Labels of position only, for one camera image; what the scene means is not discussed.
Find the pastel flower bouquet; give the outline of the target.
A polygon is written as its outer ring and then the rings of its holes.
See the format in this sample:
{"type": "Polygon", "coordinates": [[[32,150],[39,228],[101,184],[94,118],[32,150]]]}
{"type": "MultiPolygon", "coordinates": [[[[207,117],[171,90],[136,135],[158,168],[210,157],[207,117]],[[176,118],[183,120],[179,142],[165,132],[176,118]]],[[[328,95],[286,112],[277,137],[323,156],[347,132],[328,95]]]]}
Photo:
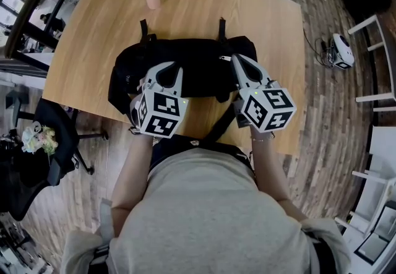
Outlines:
{"type": "Polygon", "coordinates": [[[22,151],[25,153],[43,150],[47,155],[53,155],[57,148],[55,131],[50,127],[34,122],[22,132],[22,151]]]}

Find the black backpack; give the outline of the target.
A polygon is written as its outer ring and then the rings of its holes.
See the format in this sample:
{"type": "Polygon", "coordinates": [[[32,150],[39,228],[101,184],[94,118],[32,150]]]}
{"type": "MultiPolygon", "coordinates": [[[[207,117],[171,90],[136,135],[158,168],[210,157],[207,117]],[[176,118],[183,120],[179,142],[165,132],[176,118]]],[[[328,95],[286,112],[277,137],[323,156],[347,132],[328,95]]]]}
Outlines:
{"type": "Polygon", "coordinates": [[[157,76],[158,81],[165,86],[170,86],[178,69],[183,68],[181,97],[189,100],[182,122],[186,123],[192,99],[214,97],[218,102],[224,103],[229,100],[230,93],[239,89],[231,61],[233,54],[257,59],[254,43],[247,37],[226,38],[224,19],[220,19],[216,40],[158,39],[148,32],[145,20],[141,20],[140,26],[140,41],[126,48],[116,58],[108,91],[108,101],[121,114],[126,115],[130,122],[131,101],[140,94],[139,82],[145,80],[148,70],[153,66],[174,61],[170,68],[157,76]]]}

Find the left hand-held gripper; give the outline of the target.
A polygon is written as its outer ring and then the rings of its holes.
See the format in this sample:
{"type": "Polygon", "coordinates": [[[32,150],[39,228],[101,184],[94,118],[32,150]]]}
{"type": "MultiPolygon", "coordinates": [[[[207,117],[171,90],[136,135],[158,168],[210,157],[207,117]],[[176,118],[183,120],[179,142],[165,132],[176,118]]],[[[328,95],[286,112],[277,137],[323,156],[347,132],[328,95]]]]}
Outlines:
{"type": "Polygon", "coordinates": [[[183,122],[189,100],[181,97],[183,68],[170,86],[162,85],[157,76],[174,64],[163,62],[150,68],[140,80],[140,94],[130,104],[132,127],[138,134],[170,138],[183,122]]]}

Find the person's grey shirt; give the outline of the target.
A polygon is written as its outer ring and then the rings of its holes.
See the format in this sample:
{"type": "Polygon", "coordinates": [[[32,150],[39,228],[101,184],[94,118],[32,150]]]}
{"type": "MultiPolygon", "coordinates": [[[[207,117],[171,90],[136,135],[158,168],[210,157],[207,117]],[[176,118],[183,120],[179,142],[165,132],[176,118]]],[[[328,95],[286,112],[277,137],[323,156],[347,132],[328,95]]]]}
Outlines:
{"type": "Polygon", "coordinates": [[[119,235],[71,232],[61,274],[347,274],[330,219],[297,221],[235,157],[195,148],[156,165],[119,235]]]}

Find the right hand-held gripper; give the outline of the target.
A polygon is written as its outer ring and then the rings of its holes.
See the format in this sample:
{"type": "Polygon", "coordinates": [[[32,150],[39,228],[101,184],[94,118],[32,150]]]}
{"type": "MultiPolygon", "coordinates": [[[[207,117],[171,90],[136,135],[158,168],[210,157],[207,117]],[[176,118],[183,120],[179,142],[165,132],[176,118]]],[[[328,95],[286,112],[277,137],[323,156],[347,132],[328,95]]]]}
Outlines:
{"type": "Polygon", "coordinates": [[[238,127],[252,126],[260,133],[283,130],[297,111],[288,90],[273,80],[267,85],[250,87],[249,83],[267,83],[270,79],[267,71],[243,54],[233,54],[231,61],[240,89],[240,98],[234,102],[238,127]]]}

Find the black metal railing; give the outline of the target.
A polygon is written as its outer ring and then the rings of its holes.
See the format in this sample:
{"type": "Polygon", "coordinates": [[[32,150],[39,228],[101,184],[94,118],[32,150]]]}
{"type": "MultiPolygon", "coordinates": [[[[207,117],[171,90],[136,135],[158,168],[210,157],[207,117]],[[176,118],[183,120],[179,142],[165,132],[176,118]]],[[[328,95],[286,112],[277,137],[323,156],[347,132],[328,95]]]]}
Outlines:
{"type": "Polygon", "coordinates": [[[33,63],[30,58],[28,58],[23,53],[20,53],[17,49],[17,43],[22,36],[27,36],[38,41],[40,44],[45,45],[51,49],[55,49],[58,41],[53,36],[50,35],[50,24],[56,18],[60,8],[64,4],[65,0],[58,0],[55,7],[50,14],[50,17],[45,24],[44,29],[40,29],[37,26],[30,23],[30,18],[36,6],[39,4],[40,0],[26,0],[22,6],[21,11],[16,17],[13,28],[11,29],[10,35],[8,36],[5,48],[4,57],[6,59],[16,59],[19,61],[26,62],[26,64],[31,66],[38,66],[37,63],[33,63]]]}

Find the person's right forearm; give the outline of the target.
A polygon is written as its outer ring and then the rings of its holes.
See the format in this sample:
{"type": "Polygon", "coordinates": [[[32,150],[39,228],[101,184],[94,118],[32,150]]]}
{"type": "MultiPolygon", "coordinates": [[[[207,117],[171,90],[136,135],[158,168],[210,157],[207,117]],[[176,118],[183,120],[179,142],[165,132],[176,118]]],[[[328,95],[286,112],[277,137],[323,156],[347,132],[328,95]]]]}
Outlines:
{"type": "Polygon", "coordinates": [[[288,180],[273,147],[272,135],[269,132],[260,133],[252,126],[250,130],[258,189],[271,196],[288,216],[297,221],[306,220],[307,216],[291,202],[288,180]]]}

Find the person's left forearm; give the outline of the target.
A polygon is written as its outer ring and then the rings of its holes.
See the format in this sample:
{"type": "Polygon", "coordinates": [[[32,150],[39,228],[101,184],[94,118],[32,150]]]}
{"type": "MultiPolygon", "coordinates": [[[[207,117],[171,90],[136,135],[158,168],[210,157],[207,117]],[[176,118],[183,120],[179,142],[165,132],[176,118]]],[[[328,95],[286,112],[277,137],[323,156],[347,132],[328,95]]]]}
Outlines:
{"type": "Polygon", "coordinates": [[[111,216],[116,237],[119,236],[132,209],[145,194],[152,148],[152,136],[132,137],[130,149],[111,196],[111,216]]]}

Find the wooden table with white legs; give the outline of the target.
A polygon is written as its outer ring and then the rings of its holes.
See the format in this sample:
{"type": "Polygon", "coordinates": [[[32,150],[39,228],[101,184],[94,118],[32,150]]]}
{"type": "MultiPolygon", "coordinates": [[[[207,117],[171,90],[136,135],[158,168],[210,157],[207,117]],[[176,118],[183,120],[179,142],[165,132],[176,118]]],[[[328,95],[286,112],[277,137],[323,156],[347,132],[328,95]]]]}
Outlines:
{"type": "Polygon", "coordinates": [[[80,0],[58,42],[43,97],[127,122],[108,102],[111,71],[122,50],[141,38],[140,21],[159,38],[208,38],[226,21],[228,37],[246,36],[259,63],[288,89],[297,110],[275,133],[278,153],[297,155],[305,106],[305,45],[300,5],[291,0],[80,0]]]}

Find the black office chair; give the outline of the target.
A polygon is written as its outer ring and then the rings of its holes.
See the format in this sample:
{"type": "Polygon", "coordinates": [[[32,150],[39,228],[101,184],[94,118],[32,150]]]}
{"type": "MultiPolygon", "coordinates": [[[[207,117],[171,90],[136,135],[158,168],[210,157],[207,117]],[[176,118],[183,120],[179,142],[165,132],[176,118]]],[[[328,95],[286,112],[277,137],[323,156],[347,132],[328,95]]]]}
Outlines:
{"type": "Polygon", "coordinates": [[[69,116],[59,104],[40,99],[31,116],[34,121],[54,129],[58,147],[53,155],[43,150],[34,154],[22,151],[18,145],[12,150],[0,150],[0,213],[9,213],[17,221],[23,220],[35,197],[46,187],[57,186],[73,170],[88,167],[79,152],[81,139],[108,139],[106,131],[96,134],[77,133],[75,127],[78,111],[69,116]]]}

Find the white round floor device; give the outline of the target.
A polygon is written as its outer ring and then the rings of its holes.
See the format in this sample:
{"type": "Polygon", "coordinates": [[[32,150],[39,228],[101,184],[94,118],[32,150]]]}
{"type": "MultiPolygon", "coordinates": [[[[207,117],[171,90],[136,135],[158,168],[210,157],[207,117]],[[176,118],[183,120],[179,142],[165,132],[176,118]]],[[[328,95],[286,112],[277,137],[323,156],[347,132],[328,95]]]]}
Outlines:
{"type": "Polygon", "coordinates": [[[334,66],[343,70],[353,67],[355,57],[350,44],[343,35],[334,33],[332,35],[331,47],[332,63],[334,66]]]}

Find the black high-back chair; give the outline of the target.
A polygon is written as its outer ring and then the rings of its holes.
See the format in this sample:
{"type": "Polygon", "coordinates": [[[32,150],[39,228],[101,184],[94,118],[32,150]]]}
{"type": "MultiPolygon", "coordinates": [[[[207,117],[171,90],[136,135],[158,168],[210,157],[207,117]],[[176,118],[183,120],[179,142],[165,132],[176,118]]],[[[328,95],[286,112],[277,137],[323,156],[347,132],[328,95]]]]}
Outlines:
{"type": "Polygon", "coordinates": [[[343,0],[346,10],[353,19],[362,20],[374,14],[386,12],[392,0],[343,0]]]}

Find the person's black trousers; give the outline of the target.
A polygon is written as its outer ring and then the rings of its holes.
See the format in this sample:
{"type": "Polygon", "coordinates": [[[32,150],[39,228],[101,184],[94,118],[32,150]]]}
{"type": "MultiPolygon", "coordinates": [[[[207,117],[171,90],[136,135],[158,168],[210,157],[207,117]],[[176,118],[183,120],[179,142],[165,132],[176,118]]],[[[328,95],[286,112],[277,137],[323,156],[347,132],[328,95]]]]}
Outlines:
{"type": "Polygon", "coordinates": [[[153,146],[150,171],[228,174],[254,177],[248,157],[232,145],[175,135],[153,146]]]}

